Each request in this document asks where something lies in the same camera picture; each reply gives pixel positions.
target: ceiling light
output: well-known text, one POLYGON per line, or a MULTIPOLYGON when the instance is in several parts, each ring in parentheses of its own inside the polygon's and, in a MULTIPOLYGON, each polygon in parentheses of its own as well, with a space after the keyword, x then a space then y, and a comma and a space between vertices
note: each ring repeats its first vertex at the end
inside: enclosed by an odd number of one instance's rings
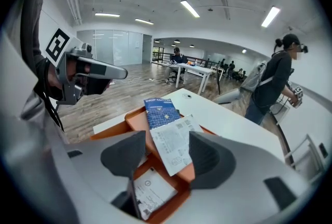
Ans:
POLYGON ((267 27, 268 25, 270 25, 270 23, 272 22, 272 20, 277 16, 277 14, 279 13, 280 9, 272 6, 270 12, 268 13, 267 17, 265 18, 264 22, 262 23, 262 27, 267 27))
POLYGON ((181 1, 181 4, 183 4, 184 7, 187 8, 190 11, 190 13, 193 14, 193 16, 195 18, 199 18, 199 15, 197 14, 197 12, 192 8, 192 6, 189 5, 189 3, 186 0, 181 1))
POLYGON ((95 16, 103 16, 103 17, 115 17, 118 18, 120 15, 117 14, 108 14, 108 13, 96 13, 95 16))
POLYGON ((146 24, 149 24, 149 25, 153 25, 152 22, 145 21, 145 20, 142 20, 142 19, 135 19, 135 20, 138 21, 138 22, 143 22, 143 23, 146 23, 146 24))

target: hair bun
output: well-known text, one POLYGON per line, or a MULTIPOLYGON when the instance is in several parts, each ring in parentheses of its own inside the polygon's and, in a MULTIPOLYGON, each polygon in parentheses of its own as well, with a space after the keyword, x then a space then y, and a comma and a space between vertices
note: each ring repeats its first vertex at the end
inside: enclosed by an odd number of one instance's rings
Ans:
POLYGON ((276 40, 275 40, 275 44, 276 44, 278 47, 281 47, 281 46, 282 46, 282 40, 280 40, 280 39, 276 39, 276 40))

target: railing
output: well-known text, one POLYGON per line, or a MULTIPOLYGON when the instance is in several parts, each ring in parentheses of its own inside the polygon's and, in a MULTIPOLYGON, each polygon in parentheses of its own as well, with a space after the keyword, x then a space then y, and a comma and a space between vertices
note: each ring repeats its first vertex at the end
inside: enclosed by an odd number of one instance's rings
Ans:
MULTIPOLYGON (((170 62, 170 58, 173 53, 163 53, 163 52, 153 52, 152 53, 152 62, 155 64, 166 64, 170 62)), ((204 60, 196 57, 186 56, 187 60, 190 62, 195 62, 197 60, 197 65, 202 67, 210 68, 211 66, 217 66, 218 63, 212 62, 209 59, 204 60)))

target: wooden floor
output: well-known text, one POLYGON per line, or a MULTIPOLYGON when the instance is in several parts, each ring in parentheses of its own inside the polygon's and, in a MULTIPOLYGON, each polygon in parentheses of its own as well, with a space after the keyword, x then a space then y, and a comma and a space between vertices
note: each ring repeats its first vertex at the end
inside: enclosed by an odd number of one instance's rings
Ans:
MULTIPOLYGON (((93 135, 93 126, 143 106, 143 100, 145 99, 162 97, 177 90, 175 83, 148 80, 149 78, 164 79, 164 67, 161 65, 140 64, 125 66, 125 68, 129 72, 127 79, 123 81, 115 80, 115 85, 110 86, 102 95, 84 96, 74 106, 62 105, 60 107, 59 116, 69 142, 75 143, 87 139, 93 135)), ((179 88, 184 87, 197 93, 201 80, 201 77, 189 74, 186 85, 180 84, 179 88)), ((240 84, 236 83, 235 80, 222 78, 220 81, 221 94, 239 86, 240 84)), ((209 100, 218 96, 215 77, 210 77, 210 82, 207 84, 205 92, 201 93, 201 96, 209 100)), ((249 98, 250 95, 248 94, 244 99, 226 107, 244 116, 249 98)), ((284 153, 286 153, 282 135, 275 125, 274 118, 266 115, 262 126, 278 136, 284 153)))

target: blue jeans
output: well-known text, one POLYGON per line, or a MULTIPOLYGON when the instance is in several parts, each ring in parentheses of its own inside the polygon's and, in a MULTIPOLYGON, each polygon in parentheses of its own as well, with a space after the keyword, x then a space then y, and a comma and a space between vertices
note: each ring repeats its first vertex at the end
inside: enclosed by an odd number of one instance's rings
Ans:
POLYGON ((265 114, 261 113, 260 109, 255 105, 253 98, 251 97, 244 118, 260 125, 264 119, 264 116, 265 114))

